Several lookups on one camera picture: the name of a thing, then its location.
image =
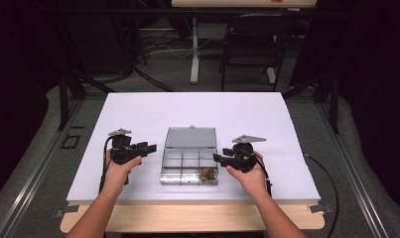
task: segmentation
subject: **black stand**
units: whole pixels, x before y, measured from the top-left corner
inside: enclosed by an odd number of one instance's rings
[[[337,127],[337,114],[338,114],[338,97],[339,97],[339,78],[342,71],[346,67],[347,63],[353,57],[356,49],[360,45],[364,30],[362,19],[366,19],[364,15],[359,15],[359,18],[351,20],[349,23],[352,25],[348,30],[347,35],[344,37],[344,41],[337,53],[333,57],[331,66],[326,72],[319,74],[318,76],[301,83],[299,86],[283,93],[283,98],[289,98],[305,88],[318,83],[319,86],[315,91],[313,98],[315,103],[323,103],[327,100],[327,97],[331,93],[331,105],[330,105],[330,124],[333,130],[338,134]]]
[[[40,6],[34,6],[33,9],[38,9]],[[38,16],[41,22],[41,29],[47,41],[51,46],[54,46],[53,55],[55,56],[55,65],[59,75],[60,99],[61,99],[61,124],[58,130],[64,128],[68,121],[68,100],[67,91],[69,90],[76,100],[85,99],[87,93],[83,88],[80,80],[93,85],[105,93],[114,92],[115,90],[96,81],[94,78],[83,72],[83,63],[80,58],[72,52],[72,47],[67,39],[64,39],[64,29],[61,22],[52,16],[46,16],[38,11],[33,11],[35,16]]]

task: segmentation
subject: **wooden board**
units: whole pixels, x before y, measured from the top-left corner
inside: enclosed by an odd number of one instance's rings
[[[323,216],[311,213],[307,204],[281,204],[280,207],[300,229],[321,229],[325,225]],[[81,205],[78,212],[67,213],[61,230],[68,233],[88,208],[89,205]],[[265,230],[265,226],[252,203],[116,205],[106,228],[106,232],[119,233],[260,230]]]

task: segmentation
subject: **container lid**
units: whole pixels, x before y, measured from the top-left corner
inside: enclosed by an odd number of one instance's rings
[[[216,148],[215,128],[171,127],[166,139],[166,148]]]

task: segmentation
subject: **finger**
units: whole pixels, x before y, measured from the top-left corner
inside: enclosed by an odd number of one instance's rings
[[[131,161],[123,164],[122,166],[125,167],[125,169],[129,171],[131,171],[133,168],[135,168],[136,166],[138,166],[141,163],[142,157],[138,156],[134,159],[132,159]]]
[[[233,176],[235,179],[240,179],[241,176],[241,172],[236,170],[235,168],[231,167],[231,166],[227,166],[226,167],[227,172]]]

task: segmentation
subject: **equipment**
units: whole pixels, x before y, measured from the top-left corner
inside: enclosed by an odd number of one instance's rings
[[[108,134],[109,138],[107,138],[104,143],[103,150],[103,173],[100,180],[100,188],[99,191],[103,189],[104,179],[107,172],[107,168],[109,164],[106,164],[106,150],[107,144],[110,140],[112,140],[112,149],[110,149],[110,159],[111,162],[123,165],[132,159],[141,156],[147,157],[148,154],[154,153],[157,151],[157,145],[149,146],[147,142],[141,142],[138,144],[131,145],[131,137],[125,136],[126,134],[132,133],[131,131],[125,129],[119,129],[113,131]]]
[[[268,173],[265,170],[264,162],[261,162],[256,158],[256,155],[253,151],[252,144],[253,142],[262,142],[266,141],[265,138],[252,137],[252,136],[240,136],[234,140],[233,143],[237,143],[233,146],[232,149],[223,149],[223,154],[228,157],[223,157],[218,154],[212,154],[212,158],[215,162],[220,163],[222,167],[231,166],[243,173],[248,173],[251,171],[256,164],[258,164],[262,171],[265,174],[267,191],[271,195],[271,182],[268,177]]]

